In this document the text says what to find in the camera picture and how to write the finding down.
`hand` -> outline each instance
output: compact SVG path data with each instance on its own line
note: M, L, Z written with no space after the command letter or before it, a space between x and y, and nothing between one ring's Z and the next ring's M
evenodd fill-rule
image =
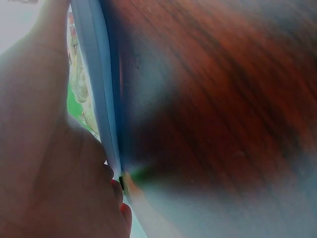
M0 234L127 238L131 210L102 146L67 113L69 0L45 0L0 56Z

